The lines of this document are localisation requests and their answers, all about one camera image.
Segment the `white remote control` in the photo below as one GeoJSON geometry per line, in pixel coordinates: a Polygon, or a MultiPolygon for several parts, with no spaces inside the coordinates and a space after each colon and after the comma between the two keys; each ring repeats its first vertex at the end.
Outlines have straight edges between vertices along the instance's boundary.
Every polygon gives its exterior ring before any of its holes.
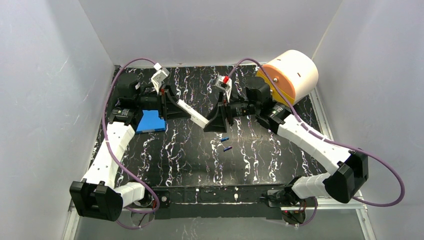
{"type": "Polygon", "coordinates": [[[190,115],[190,120],[194,122],[196,125],[198,125],[200,128],[204,129],[206,125],[209,123],[209,120],[205,118],[203,115],[201,115],[199,112],[197,112],[195,109],[193,109],[191,106],[189,106],[186,102],[183,100],[179,100],[177,104],[184,109],[187,113],[190,115]]]}

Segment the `white round drawer cabinet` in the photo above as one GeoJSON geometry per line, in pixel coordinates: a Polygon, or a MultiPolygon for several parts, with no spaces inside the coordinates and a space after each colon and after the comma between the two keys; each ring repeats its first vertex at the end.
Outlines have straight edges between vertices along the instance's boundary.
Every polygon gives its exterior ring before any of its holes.
{"type": "Polygon", "coordinates": [[[294,49],[287,50],[262,67],[271,80],[268,80],[262,69],[258,69],[256,76],[269,84],[272,98],[284,105],[287,103],[272,84],[275,84],[289,102],[295,105],[316,87],[319,79],[314,62],[304,53],[294,49]]]}

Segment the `blue battery lower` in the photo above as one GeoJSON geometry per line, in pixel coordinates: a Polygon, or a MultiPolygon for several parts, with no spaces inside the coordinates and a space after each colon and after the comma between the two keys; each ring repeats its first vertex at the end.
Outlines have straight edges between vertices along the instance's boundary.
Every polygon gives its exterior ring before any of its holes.
{"type": "Polygon", "coordinates": [[[223,152],[229,151],[229,150],[231,150],[232,148],[233,148],[232,146],[226,147],[226,148],[224,148],[224,149],[223,149],[223,152]]]}

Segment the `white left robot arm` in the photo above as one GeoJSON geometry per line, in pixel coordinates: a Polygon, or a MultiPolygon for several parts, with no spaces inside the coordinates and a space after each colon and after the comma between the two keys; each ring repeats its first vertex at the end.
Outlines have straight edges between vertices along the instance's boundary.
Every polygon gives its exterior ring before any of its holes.
{"type": "Polygon", "coordinates": [[[131,204],[147,197],[155,201],[157,194],[138,177],[119,187],[115,179],[123,168],[126,148],[145,119],[145,111],[157,111],[161,120],[189,118],[171,87],[163,83],[167,76],[159,70],[146,85],[141,85],[132,73],[116,78],[112,90],[117,98],[101,123],[104,139],[88,171],[80,181],[73,181],[69,189],[79,216],[115,222],[131,204]]]}

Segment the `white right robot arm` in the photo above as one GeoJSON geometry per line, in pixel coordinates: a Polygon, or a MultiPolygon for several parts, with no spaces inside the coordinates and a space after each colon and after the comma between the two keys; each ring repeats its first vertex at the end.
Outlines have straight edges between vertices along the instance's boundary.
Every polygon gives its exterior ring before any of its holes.
{"type": "Polygon", "coordinates": [[[272,133],[297,145],[317,160],[326,170],[313,176],[297,176],[282,190],[268,193],[271,203],[295,204],[312,197],[331,197],[347,204],[368,180],[368,157],[358,150],[329,143],[328,138],[271,96],[271,88],[263,80],[253,79],[246,87],[246,97],[232,94],[226,78],[218,79],[218,101],[206,118],[205,132],[225,133],[236,117],[253,115],[256,121],[272,133]]]}

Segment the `blue flat box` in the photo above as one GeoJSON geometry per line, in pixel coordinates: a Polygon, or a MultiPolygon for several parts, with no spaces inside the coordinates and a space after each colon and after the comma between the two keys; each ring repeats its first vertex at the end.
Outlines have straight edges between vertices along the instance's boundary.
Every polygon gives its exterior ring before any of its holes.
{"type": "Polygon", "coordinates": [[[166,131],[167,123],[159,117],[158,110],[143,110],[142,113],[142,118],[135,130],[136,134],[166,131]]]}

